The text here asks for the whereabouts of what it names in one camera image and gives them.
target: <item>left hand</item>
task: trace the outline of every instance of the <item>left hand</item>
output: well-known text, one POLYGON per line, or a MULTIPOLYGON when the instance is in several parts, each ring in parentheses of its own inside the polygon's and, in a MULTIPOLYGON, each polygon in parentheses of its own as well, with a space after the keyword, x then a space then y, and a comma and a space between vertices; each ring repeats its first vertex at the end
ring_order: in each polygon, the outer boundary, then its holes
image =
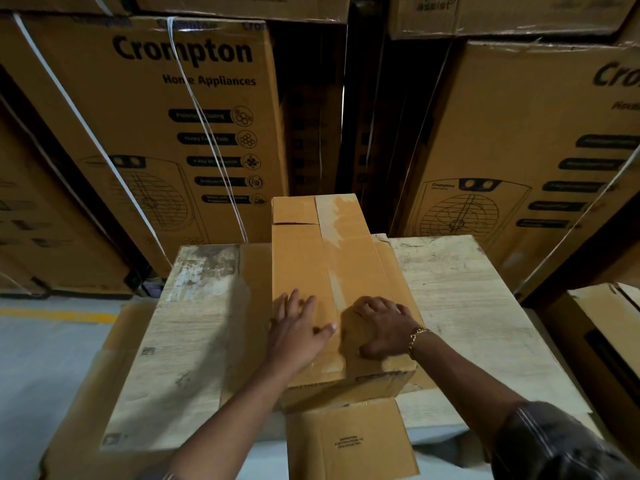
POLYGON ((300 310, 298 290, 287 297, 283 293, 276 302, 276 316, 267 340, 264 365, 287 380, 315 359, 337 329, 329 323, 315 332, 313 314, 316 297, 310 296, 300 310))

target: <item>gold bracelet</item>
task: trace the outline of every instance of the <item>gold bracelet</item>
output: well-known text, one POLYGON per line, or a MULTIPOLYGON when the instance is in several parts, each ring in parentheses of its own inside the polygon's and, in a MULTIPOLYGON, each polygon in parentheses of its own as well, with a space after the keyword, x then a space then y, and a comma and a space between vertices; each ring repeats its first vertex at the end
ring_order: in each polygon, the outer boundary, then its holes
POLYGON ((415 343, 415 339, 418 338, 418 335, 420 335, 421 333, 425 332, 425 331, 430 331, 428 328, 425 328, 423 326, 418 327, 418 329, 416 329, 416 331, 414 331, 411 334, 411 337, 409 337, 409 357, 411 357, 411 359, 415 360, 415 357, 413 356, 413 344, 415 343))

